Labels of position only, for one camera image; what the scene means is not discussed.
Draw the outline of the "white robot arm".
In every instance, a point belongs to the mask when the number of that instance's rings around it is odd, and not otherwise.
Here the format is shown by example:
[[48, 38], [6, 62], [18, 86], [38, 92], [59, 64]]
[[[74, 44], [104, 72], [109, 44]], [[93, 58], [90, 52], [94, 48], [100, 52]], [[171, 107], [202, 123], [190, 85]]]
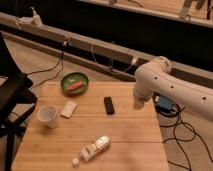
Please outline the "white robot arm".
[[154, 58], [135, 71], [134, 107], [141, 109], [154, 92], [182, 104], [213, 122], [213, 89], [170, 75], [171, 62], [163, 56]]

